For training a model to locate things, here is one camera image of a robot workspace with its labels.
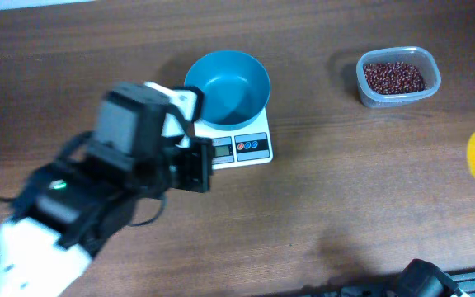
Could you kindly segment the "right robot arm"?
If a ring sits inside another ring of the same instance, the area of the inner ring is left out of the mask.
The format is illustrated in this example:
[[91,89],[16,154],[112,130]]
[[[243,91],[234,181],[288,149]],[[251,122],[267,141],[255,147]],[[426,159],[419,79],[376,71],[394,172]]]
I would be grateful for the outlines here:
[[431,262],[413,259],[382,290],[384,297],[465,297],[457,282]]

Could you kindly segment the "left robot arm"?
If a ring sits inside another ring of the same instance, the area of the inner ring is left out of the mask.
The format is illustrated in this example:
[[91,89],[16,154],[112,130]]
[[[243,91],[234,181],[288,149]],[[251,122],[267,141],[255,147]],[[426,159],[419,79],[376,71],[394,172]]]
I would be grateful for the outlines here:
[[214,146],[193,130],[204,93],[122,82],[101,100],[96,126],[28,177],[0,223],[0,296],[57,296],[108,239],[134,225],[141,199],[210,188]]

